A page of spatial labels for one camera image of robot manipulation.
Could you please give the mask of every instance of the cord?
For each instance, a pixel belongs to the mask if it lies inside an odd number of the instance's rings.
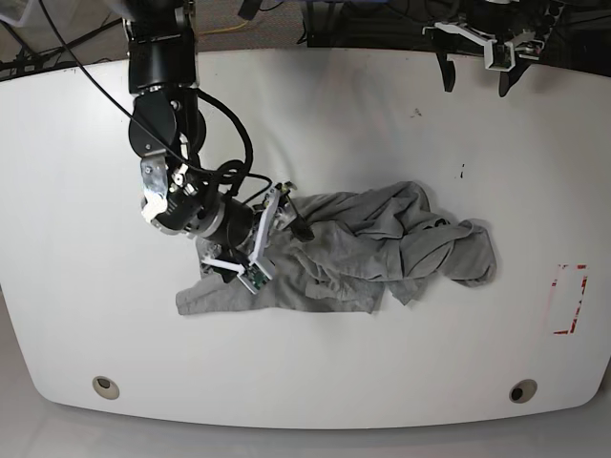
[[[108,21],[111,18],[112,15],[113,15],[113,12],[112,11],[108,11],[108,14],[106,14],[106,17],[104,18],[102,23],[99,25],[99,27],[103,27],[104,24],[106,24],[106,21]]]
[[[410,12],[410,8],[411,8],[411,1],[408,0],[408,5],[405,8],[405,12],[398,10],[395,7],[392,7],[391,5],[389,5],[388,3],[384,4],[386,6],[386,8],[388,8],[390,11],[394,12],[395,14],[400,15],[401,17],[403,17],[404,19],[406,19],[408,22],[412,22],[413,24],[415,24],[416,26],[428,26],[431,24],[431,21],[421,21],[420,19],[414,19],[413,17],[409,16],[408,13]]]
[[[248,202],[251,202],[252,200],[254,200],[255,198],[257,198],[258,196],[260,196],[261,194],[265,193],[269,188],[271,188],[274,185],[274,182],[271,180],[270,177],[266,177],[264,175],[258,175],[258,174],[248,174],[249,177],[251,178],[256,178],[256,179],[262,179],[263,181],[266,181],[267,184],[265,185],[264,188],[262,188],[261,191],[257,191],[255,194],[253,194],[251,197],[249,197],[248,199],[246,199],[243,204],[246,205]]]
[[[242,181],[250,173],[250,168],[252,167],[252,161],[253,161],[253,156],[254,156],[252,140],[250,139],[250,136],[248,135],[248,131],[246,130],[246,128],[244,127],[240,119],[236,116],[235,113],[229,110],[229,108],[224,103],[214,98],[212,95],[205,93],[201,89],[196,89],[196,91],[198,93],[198,97],[201,100],[212,105],[213,107],[215,107],[217,110],[219,110],[221,113],[223,113],[225,116],[229,118],[229,120],[233,123],[236,130],[238,131],[238,134],[240,134],[240,138],[242,139],[242,142],[244,144],[244,154],[246,158],[245,158],[245,161],[242,167],[242,171],[238,172],[238,177],[240,179],[238,179],[238,181],[235,183],[237,185],[237,188],[234,190],[232,187],[232,191],[231,191],[232,195],[235,196],[238,193],[238,190],[240,188],[240,185],[242,184]]]
[[[273,10],[277,9],[278,7],[281,7],[283,4],[284,4],[284,2],[280,2],[280,3],[274,5],[273,7],[270,7],[270,8],[265,8],[265,9],[259,8],[259,11],[260,12],[273,11]]]
[[[239,29],[246,27],[246,25],[248,25],[248,21],[244,21],[241,24],[238,24],[237,26],[226,27],[224,29],[213,29],[212,31],[201,31],[200,33],[198,33],[198,36],[214,35],[216,33],[228,33],[230,31],[238,31]]]
[[[159,135],[155,135],[153,132],[151,132],[151,130],[144,126],[144,124],[140,121],[138,121],[135,117],[133,117],[131,114],[129,114],[127,112],[127,110],[125,110],[110,94],[108,94],[104,88],[102,88],[99,83],[97,81],[95,81],[95,79],[90,75],[89,72],[87,72],[87,70],[85,69],[85,67],[83,67],[83,64],[80,62],[80,60],[78,60],[78,58],[74,55],[73,51],[70,49],[70,47],[66,44],[66,41],[64,40],[64,38],[61,36],[61,34],[59,33],[59,31],[57,30],[57,27],[55,26],[55,23],[53,22],[53,20],[51,19],[51,17],[49,16],[49,12],[47,11],[47,8],[45,7],[45,3],[43,0],[38,0],[38,3],[40,4],[40,8],[43,12],[43,14],[45,15],[45,18],[47,19],[47,22],[49,23],[49,26],[51,27],[51,29],[53,30],[53,33],[55,35],[55,37],[59,40],[59,42],[61,43],[62,47],[64,48],[64,51],[68,52],[68,54],[73,58],[74,63],[76,64],[76,66],[85,74],[85,76],[87,76],[87,79],[89,79],[92,84],[101,92],[104,94],[104,96],[106,98],[108,98],[113,105],[115,105],[124,115],[126,115],[127,117],[129,117],[140,129],[142,129],[146,134],[148,134],[152,139],[154,139],[157,143],[159,143],[163,148],[165,148],[167,150],[167,152],[172,155],[176,160],[178,160],[180,163],[187,165],[190,169],[199,172],[200,174],[202,174],[203,176],[207,177],[208,179],[211,179],[213,177],[216,177],[219,174],[217,171],[214,170],[207,170],[207,169],[202,169],[201,167],[198,167],[194,164],[192,164],[190,161],[186,160],[184,157],[182,157],[181,155],[179,155],[178,153],[176,153],[171,147],[170,145],[168,145],[164,140],[162,140]],[[232,180],[229,180],[227,182],[227,179],[225,176],[223,176],[223,178],[225,178],[225,181],[221,180],[222,184],[231,184]]]
[[[83,43],[87,42],[88,40],[98,36],[103,31],[106,31],[106,30],[111,29],[111,28],[113,28],[115,26],[118,26],[122,22],[123,22],[122,19],[115,19],[115,20],[113,20],[111,22],[105,23],[103,26],[100,26],[97,29],[94,29],[92,31],[88,31],[84,35],[81,35],[78,38],[74,39],[73,41],[69,42],[68,43],[68,48],[75,48],[76,46],[82,45]],[[60,50],[62,50],[62,52],[63,52],[63,49],[64,48],[62,46],[56,46],[54,48],[50,48],[48,50],[41,51],[38,54],[44,54],[44,55],[41,55],[41,57],[44,57],[45,59],[49,59],[49,58],[53,57],[54,55],[56,55],[58,52],[60,52]]]
[[[57,66],[57,63],[59,62],[59,59],[61,59],[62,55],[64,55],[63,51],[57,55],[57,58],[55,59],[55,62],[53,63],[53,67]]]

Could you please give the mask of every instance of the white table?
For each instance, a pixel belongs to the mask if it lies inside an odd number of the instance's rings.
[[[414,52],[224,52],[199,64],[202,87],[248,128],[254,171],[302,194],[417,180],[436,210],[485,221],[497,278],[475,290],[437,279],[421,301],[386,297],[373,315],[181,317],[174,296],[198,278],[195,249],[141,218],[128,120],[77,70],[8,82],[0,282],[44,397],[296,428],[470,422],[592,398],[611,354],[611,80],[535,67],[499,99],[495,74],[468,58],[452,94],[434,55]],[[125,62],[92,72],[130,106]],[[242,157],[231,124],[201,108],[207,165]],[[575,332],[554,334],[577,300]],[[118,383],[117,400],[95,394],[99,375]],[[509,391],[524,379],[538,392],[517,405]]]

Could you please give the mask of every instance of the black cable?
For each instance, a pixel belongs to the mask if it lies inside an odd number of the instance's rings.
[[[53,63],[53,67],[57,66],[57,63],[59,62],[59,59],[61,59],[61,56],[64,55],[64,52],[61,52],[57,58],[55,59],[55,62]]]
[[[106,14],[106,17],[104,18],[102,23],[99,25],[99,27],[104,27],[104,24],[106,24],[106,21],[108,21],[112,15],[113,15],[113,12],[109,11],[108,14]]]
[[[274,182],[271,180],[271,178],[263,176],[263,175],[258,175],[258,174],[248,174],[249,177],[251,178],[257,178],[257,179],[262,179],[263,181],[266,181],[267,184],[265,185],[264,188],[262,188],[261,191],[257,191],[255,194],[253,194],[251,197],[249,197],[248,199],[246,199],[243,204],[246,205],[248,202],[254,200],[255,198],[257,198],[258,196],[260,196],[261,194],[265,193],[269,188],[271,188],[274,185]]]
[[[114,21],[106,23],[103,26],[98,27],[97,29],[93,29],[92,31],[88,31],[84,35],[81,35],[78,38],[75,38],[73,41],[68,42],[68,48],[72,49],[72,48],[75,48],[75,47],[77,47],[79,45],[82,45],[86,41],[89,41],[92,38],[100,35],[103,31],[106,31],[108,29],[116,27],[119,24],[121,24],[122,22],[123,21],[121,19],[115,19]],[[60,50],[63,50],[63,49],[64,48],[62,46],[56,46],[55,48],[49,48],[48,50],[41,51],[41,52],[39,52],[39,54],[44,54],[44,55],[42,55],[42,57],[44,57],[46,59],[49,59],[49,58],[53,57],[54,55],[57,55],[57,53],[60,52]]]
[[[392,7],[391,5],[389,5],[388,3],[384,4],[386,6],[387,9],[389,9],[390,11],[394,12],[395,14],[400,15],[403,19],[407,20],[408,22],[412,22],[413,24],[415,24],[416,26],[428,26],[431,24],[431,21],[422,21],[420,19],[415,19],[412,16],[409,16],[408,13],[410,12],[410,6],[411,6],[411,1],[408,1],[408,5],[406,7],[405,12],[402,12],[400,10],[398,10],[395,7]]]
[[[194,164],[192,164],[191,162],[189,162],[188,160],[186,160],[184,157],[182,157],[180,154],[176,153],[174,150],[172,150],[172,148],[170,147],[170,145],[168,145],[164,140],[162,140],[159,135],[155,135],[151,129],[149,129],[148,127],[146,127],[142,122],[138,121],[135,117],[133,117],[131,114],[129,114],[127,112],[127,110],[125,110],[110,94],[108,94],[106,92],[106,90],[104,90],[104,88],[102,88],[99,83],[97,81],[94,80],[94,78],[89,74],[89,72],[87,72],[87,70],[85,69],[85,67],[83,67],[83,64],[80,62],[80,60],[78,60],[78,58],[74,55],[73,51],[68,47],[68,45],[66,44],[66,41],[64,40],[64,38],[61,36],[61,34],[59,33],[59,31],[57,30],[57,27],[55,26],[55,23],[53,22],[53,20],[51,19],[51,17],[49,16],[49,12],[47,11],[47,8],[45,7],[45,4],[43,2],[43,0],[38,0],[38,3],[40,4],[40,8],[43,12],[43,14],[45,15],[45,18],[47,19],[47,22],[49,23],[49,26],[51,27],[51,29],[53,30],[53,33],[55,34],[55,36],[57,37],[57,39],[59,40],[59,42],[61,43],[62,47],[64,48],[64,50],[72,56],[74,63],[76,64],[76,66],[85,74],[85,76],[87,76],[87,79],[89,79],[92,84],[101,92],[104,94],[104,96],[106,96],[106,98],[108,98],[113,105],[115,105],[124,115],[126,115],[127,117],[129,117],[140,129],[142,129],[146,134],[148,134],[152,139],[154,139],[157,143],[159,143],[163,148],[165,148],[167,150],[167,152],[172,155],[176,160],[178,160],[180,163],[187,165],[191,170],[194,170],[196,172],[199,172],[200,174],[202,174],[203,176],[207,177],[208,179],[217,176],[219,173],[213,170],[207,170],[207,169],[202,169],[201,167],[198,167]],[[223,184],[230,184],[232,181],[221,181],[221,183]]]
[[[223,113],[225,116],[227,116],[229,120],[233,123],[233,125],[235,126],[236,130],[238,131],[238,134],[240,134],[240,138],[242,139],[242,142],[244,144],[245,160],[244,160],[242,169],[237,173],[237,176],[239,177],[239,179],[235,184],[237,185],[237,188],[239,188],[240,184],[242,184],[242,181],[250,173],[250,169],[252,168],[252,161],[253,161],[253,156],[254,156],[252,140],[250,139],[250,136],[248,135],[248,131],[246,130],[246,128],[244,127],[240,119],[225,104],[223,104],[220,100],[216,99],[212,95],[205,93],[201,89],[197,89],[197,93],[198,93],[198,97],[201,100],[212,105],[217,110],[219,110],[221,113]],[[235,196],[237,193],[238,193],[238,189],[235,189],[232,192],[233,196]]]
[[[565,28],[565,27],[570,27],[570,26],[576,26],[577,24],[585,24],[586,22],[599,21],[601,19],[607,19],[609,17],[611,17],[611,14],[607,14],[605,16],[599,16],[599,17],[592,17],[590,19],[583,19],[582,21],[568,22],[566,24],[559,24],[559,25],[555,26],[555,29],[557,29],[557,28]]]
[[[266,8],[266,9],[259,8],[259,11],[261,11],[261,12],[273,11],[273,10],[277,9],[278,7],[281,7],[283,4],[284,4],[284,2],[280,2],[280,3],[278,3],[277,5],[274,5],[271,8]]]

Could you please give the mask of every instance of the gray cloth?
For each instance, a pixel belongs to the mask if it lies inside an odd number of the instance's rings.
[[[306,312],[372,312],[388,287],[407,304],[434,272],[468,287],[491,281],[496,270],[488,232],[471,221],[450,224],[431,212],[424,190],[401,182],[362,194],[296,198],[314,241],[289,231],[270,237],[265,255],[277,277],[259,295],[238,280],[202,274],[177,294],[181,315],[280,307]],[[199,239],[198,252],[207,243]]]

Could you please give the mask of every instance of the metal grommet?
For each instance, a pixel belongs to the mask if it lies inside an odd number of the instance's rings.
[[[509,391],[509,400],[515,404],[528,403],[537,393],[537,382],[522,380]]]
[[[94,391],[104,399],[118,398],[118,386],[108,377],[94,377]]]

